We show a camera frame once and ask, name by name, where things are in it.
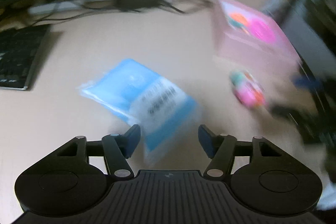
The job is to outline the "colourful toy figure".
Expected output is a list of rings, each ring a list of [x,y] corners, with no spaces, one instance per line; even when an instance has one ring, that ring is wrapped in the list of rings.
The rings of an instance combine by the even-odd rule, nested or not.
[[[243,106],[248,109],[265,106],[264,90],[248,71],[233,71],[230,81],[235,97]]]

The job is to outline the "blue wet wipes packet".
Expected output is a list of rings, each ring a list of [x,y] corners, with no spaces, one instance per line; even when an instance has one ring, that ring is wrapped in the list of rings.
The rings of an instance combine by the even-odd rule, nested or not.
[[[81,95],[141,128],[143,160],[153,166],[195,130],[201,107],[176,84],[133,59],[81,86]]]

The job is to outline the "pink plastic basket toy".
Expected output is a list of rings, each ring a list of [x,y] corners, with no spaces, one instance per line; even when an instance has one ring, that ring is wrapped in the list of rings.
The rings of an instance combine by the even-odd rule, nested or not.
[[[277,24],[273,20],[254,17],[248,20],[248,31],[256,39],[271,44],[277,41]]]

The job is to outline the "pink cardboard box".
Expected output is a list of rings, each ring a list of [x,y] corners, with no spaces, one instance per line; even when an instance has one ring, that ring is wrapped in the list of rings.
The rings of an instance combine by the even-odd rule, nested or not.
[[[248,69],[289,78],[301,64],[297,51],[277,23],[240,2],[215,2],[213,32],[215,54]]]

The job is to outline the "black computer monitor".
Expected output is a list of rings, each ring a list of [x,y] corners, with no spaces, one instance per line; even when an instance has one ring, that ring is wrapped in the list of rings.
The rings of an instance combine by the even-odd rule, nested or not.
[[[335,79],[335,0],[288,0],[271,17],[314,77]]]

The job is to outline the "black keyboard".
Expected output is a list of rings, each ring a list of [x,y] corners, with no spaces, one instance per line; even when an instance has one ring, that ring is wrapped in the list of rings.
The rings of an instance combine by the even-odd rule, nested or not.
[[[1,31],[1,88],[29,90],[51,25]]]

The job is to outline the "white power strip on desk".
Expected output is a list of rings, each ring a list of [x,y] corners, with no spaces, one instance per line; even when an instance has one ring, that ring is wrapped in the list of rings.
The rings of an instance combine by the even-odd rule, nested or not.
[[[111,8],[113,8],[113,0],[66,0],[34,4],[28,9],[28,14],[36,16],[80,9],[107,10]]]

